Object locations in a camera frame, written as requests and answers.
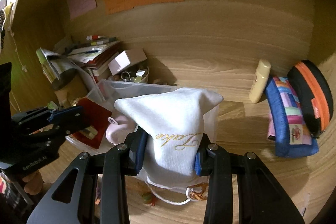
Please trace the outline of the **stack of books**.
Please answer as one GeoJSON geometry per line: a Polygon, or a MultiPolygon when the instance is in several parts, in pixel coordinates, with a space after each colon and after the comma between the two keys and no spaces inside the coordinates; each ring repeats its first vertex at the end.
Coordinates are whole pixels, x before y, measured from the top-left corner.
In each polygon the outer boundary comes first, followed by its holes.
{"type": "Polygon", "coordinates": [[[99,69],[108,60],[118,54],[120,41],[97,46],[87,46],[72,50],[67,57],[81,68],[99,69]]]}

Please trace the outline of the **clear plastic storage bin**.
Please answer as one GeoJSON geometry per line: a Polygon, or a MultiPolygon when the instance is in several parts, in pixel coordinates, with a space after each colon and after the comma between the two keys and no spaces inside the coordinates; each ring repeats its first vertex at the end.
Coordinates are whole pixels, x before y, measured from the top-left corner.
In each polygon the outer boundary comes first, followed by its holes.
{"type": "MultiPolygon", "coordinates": [[[[128,83],[121,81],[101,80],[88,94],[87,98],[115,112],[114,102],[120,98],[131,98],[147,94],[161,94],[176,90],[177,86],[128,83]]],[[[217,140],[217,117],[219,106],[208,111],[204,116],[205,133],[210,141],[217,140]]],[[[108,152],[114,144],[110,143],[104,136],[98,149],[92,148],[87,144],[77,140],[73,135],[66,137],[67,141],[79,150],[89,152],[91,155],[97,155],[108,152]]]]}

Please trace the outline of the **cream lotion bottle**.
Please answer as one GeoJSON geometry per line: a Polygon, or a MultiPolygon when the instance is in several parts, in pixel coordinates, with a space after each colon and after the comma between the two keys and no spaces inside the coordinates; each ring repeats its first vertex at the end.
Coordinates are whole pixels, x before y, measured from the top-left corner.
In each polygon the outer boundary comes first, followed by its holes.
{"type": "Polygon", "coordinates": [[[264,89],[266,87],[269,74],[271,70],[271,64],[266,59],[260,59],[256,68],[255,77],[249,92],[249,100],[252,103],[259,102],[264,89]]]}

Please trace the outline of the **white drawstring pouch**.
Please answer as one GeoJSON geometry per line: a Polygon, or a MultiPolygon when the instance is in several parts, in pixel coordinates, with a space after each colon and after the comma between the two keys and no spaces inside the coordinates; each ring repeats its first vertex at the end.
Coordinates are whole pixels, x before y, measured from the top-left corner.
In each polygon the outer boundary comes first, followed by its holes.
{"type": "Polygon", "coordinates": [[[194,166],[205,133],[204,115],[222,101],[207,89],[179,88],[114,103],[149,135],[138,177],[157,199],[181,206],[196,201],[194,193],[207,191],[208,178],[199,177],[194,166]]]}

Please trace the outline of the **green bead charm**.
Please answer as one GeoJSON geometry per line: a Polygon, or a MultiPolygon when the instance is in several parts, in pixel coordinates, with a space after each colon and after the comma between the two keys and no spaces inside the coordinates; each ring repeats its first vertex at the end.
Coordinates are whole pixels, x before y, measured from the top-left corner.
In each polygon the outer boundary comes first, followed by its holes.
{"type": "Polygon", "coordinates": [[[154,206],[157,202],[157,197],[152,192],[146,192],[142,194],[142,200],[144,204],[154,206]]]}

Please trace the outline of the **glass bowl of trinkets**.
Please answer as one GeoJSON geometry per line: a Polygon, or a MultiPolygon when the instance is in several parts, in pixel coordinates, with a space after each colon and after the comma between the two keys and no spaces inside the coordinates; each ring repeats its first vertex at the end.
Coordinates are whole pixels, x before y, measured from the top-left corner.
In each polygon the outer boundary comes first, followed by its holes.
{"type": "Polygon", "coordinates": [[[116,81],[146,84],[148,82],[149,72],[149,67],[133,67],[115,75],[114,78],[116,81]]]}

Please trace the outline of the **red white marker pen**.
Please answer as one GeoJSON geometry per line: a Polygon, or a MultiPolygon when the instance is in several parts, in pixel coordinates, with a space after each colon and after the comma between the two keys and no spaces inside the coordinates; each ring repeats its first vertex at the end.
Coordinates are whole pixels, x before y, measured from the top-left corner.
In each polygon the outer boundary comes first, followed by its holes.
{"type": "Polygon", "coordinates": [[[90,35],[86,37],[87,41],[96,41],[96,40],[101,40],[101,39],[106,39],[106,36],[102,35],[90,35]]]}

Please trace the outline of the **gold ribbon bow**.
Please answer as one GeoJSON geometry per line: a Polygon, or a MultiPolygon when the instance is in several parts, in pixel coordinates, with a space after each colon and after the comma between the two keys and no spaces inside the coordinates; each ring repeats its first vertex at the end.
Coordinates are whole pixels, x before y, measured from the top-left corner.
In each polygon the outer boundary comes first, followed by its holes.
{"type": "Polygon", "coordinates": [[[76,106],[80,100],[81,98],[76,98],[75,100],[71,102],[71,106],[76,106]]]}

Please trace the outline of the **blue patchwork pencil pouch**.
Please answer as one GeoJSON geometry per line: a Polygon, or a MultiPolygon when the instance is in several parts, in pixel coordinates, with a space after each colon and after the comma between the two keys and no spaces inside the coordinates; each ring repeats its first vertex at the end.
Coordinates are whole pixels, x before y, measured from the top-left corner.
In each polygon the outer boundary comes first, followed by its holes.
{"type": "Polygon", "coordinates": [[[268,139],[275,142],[275,155],[301,158],[316,154],[318,143],[307,129],[301,104],[289,80],[270,78],[265,95],[270,108],[268,139]]]}

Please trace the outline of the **pink paper note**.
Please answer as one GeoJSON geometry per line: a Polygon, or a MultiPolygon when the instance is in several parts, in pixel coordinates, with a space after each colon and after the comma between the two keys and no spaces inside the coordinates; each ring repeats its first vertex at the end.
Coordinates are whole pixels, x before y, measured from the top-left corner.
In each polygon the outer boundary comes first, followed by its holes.
{"type": "Polygon", "coordinates": [[[71,20],[97,7],[96,0],[67,0],[67,4],[71,20]]]}

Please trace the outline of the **black orange zipper case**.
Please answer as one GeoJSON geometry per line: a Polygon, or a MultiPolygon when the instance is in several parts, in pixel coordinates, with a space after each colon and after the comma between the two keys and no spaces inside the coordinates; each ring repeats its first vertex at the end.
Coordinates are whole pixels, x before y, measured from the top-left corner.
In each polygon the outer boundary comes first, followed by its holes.
{"type": "Polygon", "coordinates": [[[287,74],[297,94],[304,122],[315,139],[327,129],[334,113],[331,89],[322,72],[310,60],[302,60],[287,74]]]}

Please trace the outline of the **open white booklet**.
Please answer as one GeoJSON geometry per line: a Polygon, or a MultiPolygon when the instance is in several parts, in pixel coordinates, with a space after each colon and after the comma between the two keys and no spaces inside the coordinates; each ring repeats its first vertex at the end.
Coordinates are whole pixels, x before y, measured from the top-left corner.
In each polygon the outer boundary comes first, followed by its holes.
{"type": "Polygon", "coordinates": [[[43,74],[49,80],[50,84],[56,77],[59,79],[62,72],[69,69],[76,69],[87,87],[88,93],[96,87],[97,84],[94,78],[69,58],[42,48],[37,49],[36,54],[42,66],[43,74]]]}

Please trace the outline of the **white cardboard box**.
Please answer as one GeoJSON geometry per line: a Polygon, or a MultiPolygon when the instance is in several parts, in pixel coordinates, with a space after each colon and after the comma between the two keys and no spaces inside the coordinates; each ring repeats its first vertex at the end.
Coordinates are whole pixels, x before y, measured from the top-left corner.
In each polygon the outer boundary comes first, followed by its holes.
{"type": "Polygon", "coordinates": [[[125,69],[141,63],[147,59],[142,48],[134,48],[121,52],[109,64],[108,68],[113,76],[125,69]]]}

